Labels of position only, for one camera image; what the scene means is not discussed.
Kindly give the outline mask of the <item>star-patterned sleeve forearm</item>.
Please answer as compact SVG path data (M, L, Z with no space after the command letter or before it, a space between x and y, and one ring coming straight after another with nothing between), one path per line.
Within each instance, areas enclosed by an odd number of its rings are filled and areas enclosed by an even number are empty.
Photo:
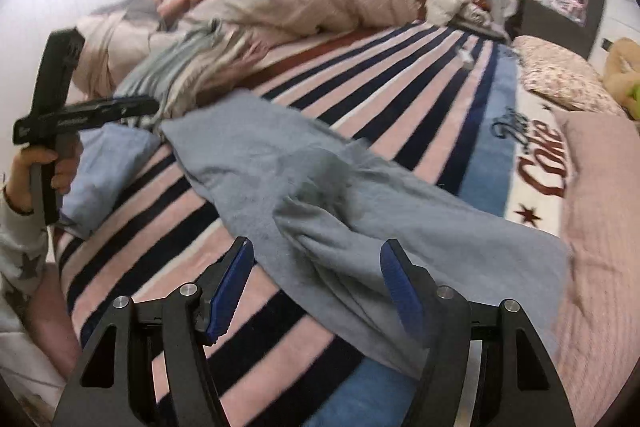
M18 401L50 421L61 378L26 331L30 298L42 279L48 233L33 215L14 211L1 199L1 375Z

